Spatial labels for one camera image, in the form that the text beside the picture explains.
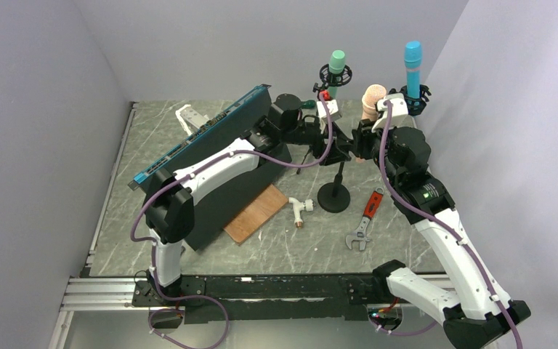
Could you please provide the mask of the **beige microphone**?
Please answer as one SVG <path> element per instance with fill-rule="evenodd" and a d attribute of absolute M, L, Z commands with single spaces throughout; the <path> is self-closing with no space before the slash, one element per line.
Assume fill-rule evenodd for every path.
<path fill-rule="evenodd" d="M 384 86 L 380 84 L 370 85 L 361 98 L 362 115 L 360 120 L 377 121 L 378 113 L 376 110 L 376 104 L 378 101 L 385 98 L 386 95 L 387 89 Z"/>

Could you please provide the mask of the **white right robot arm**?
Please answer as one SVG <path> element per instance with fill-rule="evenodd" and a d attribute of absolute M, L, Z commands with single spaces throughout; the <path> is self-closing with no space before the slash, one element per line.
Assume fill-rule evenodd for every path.
<path fill-rule="evenodd" d="M 517 326 L 530 317 L 530 309 L 496 282 L 477 253 L 447 188 L 429 171 L 431 148 L 424 133 L 364 119 L 352 136 L 354 154 L 375 161 L 395 206 L 425 238 L 453 285 L 447 291 L 392 260 L 374 270 L 373 296 L 415 305 L 443 328 L 455 348 L 483 348 L 508 332 L 523 348 Z"/>

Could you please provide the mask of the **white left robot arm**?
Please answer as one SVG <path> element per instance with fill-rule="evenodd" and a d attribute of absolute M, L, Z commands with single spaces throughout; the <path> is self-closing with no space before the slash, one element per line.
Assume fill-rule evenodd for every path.
<path fill-rule="evenodd" d="M 321 146 L 321 154 L 308 165 L 321 165 L 330 158 L 336 143 L 334 117 L 339 115 L 336 101 L 323 91 L 318 95 L 318 114 L 314 123 L 296 120 L 293 130 L 278 129 L 269 119 L 263 119 L 226 148 L 179 169 L 161 182 L 149 196 L 138 218 L 144 219 L 150 229 L 150 277 L 153 280 L 151 296 L 161 305 L 174 303 L 180 293 L 182 271 L 180 266 L 182 242 L 195 227 L 195 208 L 207 195 L 221 189 L 236 177 L 275 164 L 285 168 L 304 168 L 270 155 L 278 146 L 289 144 L 308 145 L 311 149 Z"/>

